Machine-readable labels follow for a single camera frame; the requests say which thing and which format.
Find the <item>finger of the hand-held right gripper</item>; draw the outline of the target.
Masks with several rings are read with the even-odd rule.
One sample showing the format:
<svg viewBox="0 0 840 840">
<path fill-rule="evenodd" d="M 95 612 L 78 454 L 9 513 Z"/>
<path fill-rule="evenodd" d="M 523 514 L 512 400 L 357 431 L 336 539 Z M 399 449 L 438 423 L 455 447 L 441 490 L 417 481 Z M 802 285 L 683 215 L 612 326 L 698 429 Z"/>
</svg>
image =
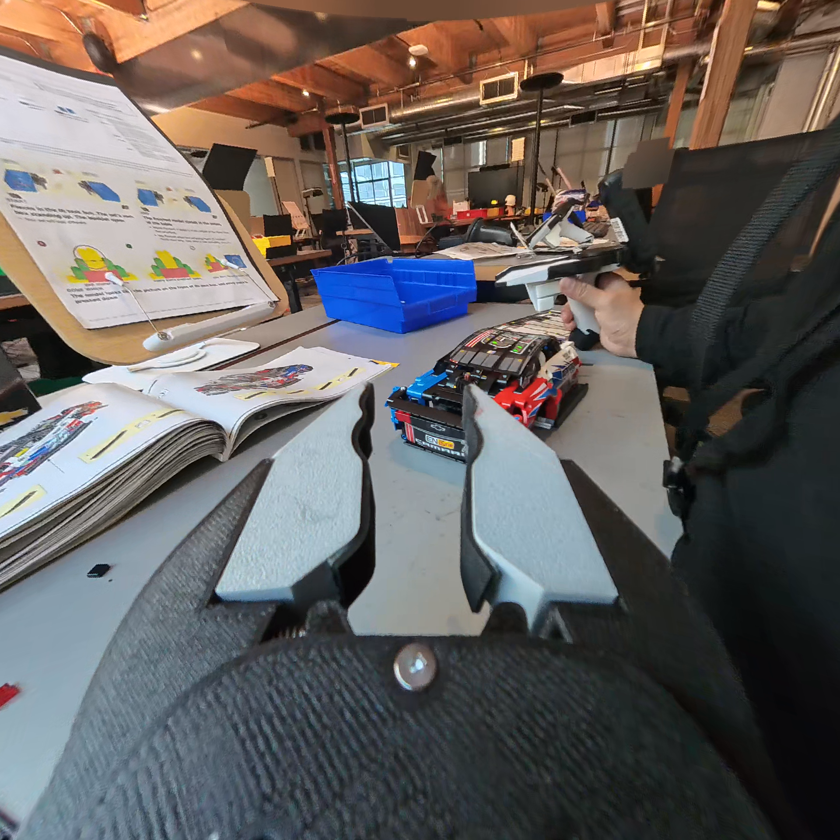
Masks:
<svg viewBox="0 0 840 840">
<path fill-rule="evenodd" d="M 561 275 L 582 275 L 609 270 L 609 266 L 619 266 L 623 260 L 624 248 L 588 248 L 579 253 L 565 252 L 521 259 L 508 268 L 508 273 L 537 269 L 540 266 L 560 266 Z"/>
<path fill-rule="evenodd" d="M 615 266 L 609 266 L 609 270 L 612 270 Z M 607 270 L 601 270 L 592 273 L 601 273 Z M 582 275 L 561 275 L 560 273 L 560 266 L 540 266 L 537 269 L 531 270 L 518 270 L 511 274 L 508 273 L 508 267 L 499 272 L 495 278 L 495 283 L 497 286 L 524 286 L 528 284 L 539 284 L 542 282 L 550 282 L 555 280 L 561 280 L 564 277 L 577 277 Z"/>
</svg>

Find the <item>toy brick race car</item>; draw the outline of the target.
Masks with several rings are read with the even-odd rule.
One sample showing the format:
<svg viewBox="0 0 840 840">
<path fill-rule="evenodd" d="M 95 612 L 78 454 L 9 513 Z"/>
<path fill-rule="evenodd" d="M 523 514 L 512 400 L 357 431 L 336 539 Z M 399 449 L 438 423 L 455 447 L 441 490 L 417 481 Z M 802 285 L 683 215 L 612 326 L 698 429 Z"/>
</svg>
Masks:
<svg viewBox="0 0 840 840">
<path fill-rule="evenodd" d="M 494 330 L 472 333 L 412 384 L 397 387 L 385 405 L 403 442 L 464 463 L 465 388 L 475 385 L 529 429 L 560 426 L 588 393 L 571 340 Z"/>
</svg>

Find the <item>holographic sticker sheet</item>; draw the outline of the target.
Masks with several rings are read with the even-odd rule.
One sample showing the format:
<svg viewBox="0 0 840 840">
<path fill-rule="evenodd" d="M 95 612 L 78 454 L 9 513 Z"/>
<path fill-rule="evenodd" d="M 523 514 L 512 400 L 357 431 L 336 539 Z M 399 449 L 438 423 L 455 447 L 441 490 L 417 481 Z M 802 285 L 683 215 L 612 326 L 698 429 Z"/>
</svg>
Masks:
<svg viewBox="0 0 840 840">
<path fill-rule="evenodd" d="M 518 318 L 497 325 L 494 330 L 522 336 L 542 336 L 554 338 L 558 341 L 570 340 L 571 330 L 563 320 L 561 309 L 534 312 L 526 317 Z"/>
</svg>

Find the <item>person's right hand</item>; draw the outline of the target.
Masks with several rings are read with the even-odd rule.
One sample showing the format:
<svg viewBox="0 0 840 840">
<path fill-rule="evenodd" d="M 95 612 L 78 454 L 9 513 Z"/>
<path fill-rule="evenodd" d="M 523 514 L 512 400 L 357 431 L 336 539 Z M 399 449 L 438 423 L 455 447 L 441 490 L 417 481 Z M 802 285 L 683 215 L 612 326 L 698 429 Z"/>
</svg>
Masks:
<svg viewBox="0 0 840 840">
<path fill-rule="evenodd" d="M 628 359 L 636 359 L 637 327 L 644 310 L 639 292 L 614 272 L 599 275 L 594 284 L 566 277 L 560 281 L 560 294 L 566 297 L 561 318 L 567 330 L 577 329 L 571 303 L 593 310 L 599 325 L 602 347 Z"/>
</svg>

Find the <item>blue plastic bin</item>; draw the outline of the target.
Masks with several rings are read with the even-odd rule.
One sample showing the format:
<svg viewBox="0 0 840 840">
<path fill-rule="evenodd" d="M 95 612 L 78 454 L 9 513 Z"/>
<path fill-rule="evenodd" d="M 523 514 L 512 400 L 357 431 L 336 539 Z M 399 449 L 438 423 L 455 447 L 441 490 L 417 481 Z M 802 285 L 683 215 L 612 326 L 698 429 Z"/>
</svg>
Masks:
<svg viewBox="0 0 840 840">
<path fill-rule="evenodd" d="M 391 333 L 464 317 L 477 298 L 473 264 L 457 259 L 381 257 L 312 275 L 331 319 Z"/>
</svg>

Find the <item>person's right forearm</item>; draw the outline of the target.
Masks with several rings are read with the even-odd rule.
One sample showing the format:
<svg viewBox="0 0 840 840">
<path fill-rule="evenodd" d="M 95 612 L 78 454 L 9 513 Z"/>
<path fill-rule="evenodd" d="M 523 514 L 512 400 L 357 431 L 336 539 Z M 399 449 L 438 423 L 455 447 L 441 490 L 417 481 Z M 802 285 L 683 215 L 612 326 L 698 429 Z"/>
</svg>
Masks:
<svg viewBox="0 0 840 840">
<path fill-rule="evenodd" d="M 665 386 L 689 391 L 697 388 L 694 351 L 690 338 L 693 307 L 670 308 L 645 303 L 637 323 L 636 357 L 654 367 Z M 721 378 L 732 368 L 729 349 L 730 327 L 739 320 L 739 308 L 724 311 L 723 320 L 707 357 L 709 382 Z"/>
</svg>

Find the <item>black flag panel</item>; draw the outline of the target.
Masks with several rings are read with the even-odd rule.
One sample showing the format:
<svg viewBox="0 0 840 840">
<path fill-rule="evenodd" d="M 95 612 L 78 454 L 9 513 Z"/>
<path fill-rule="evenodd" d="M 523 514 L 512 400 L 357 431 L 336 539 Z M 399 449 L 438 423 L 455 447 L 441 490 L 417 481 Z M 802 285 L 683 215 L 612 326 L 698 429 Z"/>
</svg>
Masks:
<svg viewBox="0 0 840 840">
<path fill-rule="evenodd" d="M 214 143 L 206 155 L 203 178 L 215 191 L 242 192 L 257 150 Z"/>
<path fill-rule="evenodd" d="M 363 228 L 369 228 L 389 252 L 396 254 L 402 250 L 396 209 L 393 206 L 351 202 L 349 209 L 351 219 L 354 222 L 358 220 Z"/>
</svg>

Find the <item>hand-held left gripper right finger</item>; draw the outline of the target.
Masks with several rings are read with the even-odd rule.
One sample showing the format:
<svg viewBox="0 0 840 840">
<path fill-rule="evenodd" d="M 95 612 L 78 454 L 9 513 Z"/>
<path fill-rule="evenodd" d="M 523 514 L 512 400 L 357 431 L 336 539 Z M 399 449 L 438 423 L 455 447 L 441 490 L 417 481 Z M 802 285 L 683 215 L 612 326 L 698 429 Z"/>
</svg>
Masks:
<svg viewBox="0 0 840 840">
<path fill-rule="evenodd" d="M 560 459 L 468 385 L 460 578 L 469 609 L 519 607 L 532 634 L 550 609 L 612 607 L 619 593 Z"/>
</svg>

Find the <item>white pistol grip device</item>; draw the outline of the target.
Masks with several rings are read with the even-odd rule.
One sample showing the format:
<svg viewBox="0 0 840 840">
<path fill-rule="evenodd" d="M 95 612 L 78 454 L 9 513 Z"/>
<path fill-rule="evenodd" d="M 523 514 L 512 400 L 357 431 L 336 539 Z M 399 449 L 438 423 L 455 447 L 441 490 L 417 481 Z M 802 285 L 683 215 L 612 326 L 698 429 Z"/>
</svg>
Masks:
<svg viewBox="0 0 840 840">
<path fill-rule="evenodd" d="M 527 247 L 535 251 L 537 249 L 573 249 L 592 245 L 595 237 L 572 218 L 581 205 L 582 201 L 578 196 L 562 198 L 551 215 L 530 234 Z"/>
</svg>

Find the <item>black toy set box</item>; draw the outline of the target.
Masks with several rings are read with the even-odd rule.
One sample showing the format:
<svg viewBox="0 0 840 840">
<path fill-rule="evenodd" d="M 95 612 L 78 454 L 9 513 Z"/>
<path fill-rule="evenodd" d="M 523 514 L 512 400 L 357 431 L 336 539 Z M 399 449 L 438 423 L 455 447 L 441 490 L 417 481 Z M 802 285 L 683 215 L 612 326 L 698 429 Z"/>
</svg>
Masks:
<svg viewBox="0 0 840 840">
<path fill-rule="evenodd" d="M 1 430 L 36 414 L 40 404 L 18 369 L 1 350 Z"/>
</svg>

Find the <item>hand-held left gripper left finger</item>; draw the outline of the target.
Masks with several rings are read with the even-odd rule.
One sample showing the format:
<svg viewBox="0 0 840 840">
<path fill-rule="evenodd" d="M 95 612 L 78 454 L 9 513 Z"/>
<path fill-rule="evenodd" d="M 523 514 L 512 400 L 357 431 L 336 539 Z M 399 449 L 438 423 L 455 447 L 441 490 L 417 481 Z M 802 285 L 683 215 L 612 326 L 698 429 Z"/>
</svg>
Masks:
<svg viewBox="0 0 840 840">
<path fill-rule="evenodd" d="M 226 602 L 349 607 L 375 570 L 373 384 L 355 386 L 278 450 L 216 585 Z"/>
</svg>

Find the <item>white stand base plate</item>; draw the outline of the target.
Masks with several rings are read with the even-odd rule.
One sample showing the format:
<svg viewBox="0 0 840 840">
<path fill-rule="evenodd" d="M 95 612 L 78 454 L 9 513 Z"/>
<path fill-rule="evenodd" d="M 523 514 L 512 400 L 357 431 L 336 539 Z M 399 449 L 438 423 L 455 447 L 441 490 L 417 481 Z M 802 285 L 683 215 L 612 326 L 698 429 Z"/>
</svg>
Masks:
<svg viewBox="0 0 840 840">
<path fill-rule="evenodd" d="M 209 339 L 153 360 L 127 367 L 129 372 L 204 371 L 227 361 L 234 361 L 260 349 L 258 342 L 237 339 Z"/>
</svg>

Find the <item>black computer monitor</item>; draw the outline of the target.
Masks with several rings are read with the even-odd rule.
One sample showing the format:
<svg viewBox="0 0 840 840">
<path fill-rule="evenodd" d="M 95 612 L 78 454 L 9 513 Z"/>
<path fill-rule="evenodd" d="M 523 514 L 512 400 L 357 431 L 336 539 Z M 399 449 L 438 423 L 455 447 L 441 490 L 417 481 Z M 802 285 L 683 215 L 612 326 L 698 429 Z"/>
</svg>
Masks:
<svg viewBox="0 0 840 840">
<path fill-rule="evenodd" d="M 520 165 L 491 166 L 467 174 L 467 198 L 471 208 L 504 207 L 508 196 L 522 205 L 524 170 Z"/>
</svg>

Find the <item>black disc-topped pole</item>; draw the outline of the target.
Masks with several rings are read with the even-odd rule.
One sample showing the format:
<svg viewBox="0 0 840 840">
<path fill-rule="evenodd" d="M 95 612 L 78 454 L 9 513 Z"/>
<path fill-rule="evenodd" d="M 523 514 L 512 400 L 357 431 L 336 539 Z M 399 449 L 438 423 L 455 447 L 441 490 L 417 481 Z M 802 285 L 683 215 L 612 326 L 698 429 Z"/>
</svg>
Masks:
<svg viewBox="0 0 840 840">
<path fill-rule="evenodd" d="M 557 88 L 563 81 L 564 74 L 558 70 L 546 70 L 540 73 L 533 73 L 529 77 L 522 79 L 519 83 L 519 90 L 523 96 L 535 96 L 535 119 L 534 129 L 532 135 L 532 161 L 530 173 L 530 195 L 528 206 L 530 207 L 531 216 L 536 216 L 537 207 L 537 191 L 538 191 L 538 174 L 539 174 L 539 153 L 540 153 L 540 136 L 541 136 L 541 120 L 543 114 L 543 100 L 545 92 Z"/>
<path fill-rule="evenodd" d="M 354 170 L 352 163 L 352 155 L 350 151 L 350 136 L 349 126 L 356 124 L 359 120 L 358 110 L 354 106 L 338 107 L 325 115 L 325 123 L 331 128 L 338 129 L 343 144 L 343 164 L 346 171 L 348 185 L 347 189 L 343 188 L 343 181 L 339 176 L 339 185 L 343 191 L 344 205 L 352 204 L 357 201 L 354 181 Z"/>
</svg>

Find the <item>open instruction booklet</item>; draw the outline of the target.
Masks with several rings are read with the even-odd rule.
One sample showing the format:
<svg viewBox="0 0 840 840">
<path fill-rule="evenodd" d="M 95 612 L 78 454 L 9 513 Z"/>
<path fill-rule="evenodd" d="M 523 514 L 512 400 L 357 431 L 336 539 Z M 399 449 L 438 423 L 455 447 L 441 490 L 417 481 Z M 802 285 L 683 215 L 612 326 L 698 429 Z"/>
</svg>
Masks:
<svg viewBox="0 0 840 840">
<path fill-rule="evenodd" d="M 260 367 L 80 385 L 2 432 L 1 589 L 74 550 L 197 460 L 396 368 L 320 346 Z"/>
</svg>

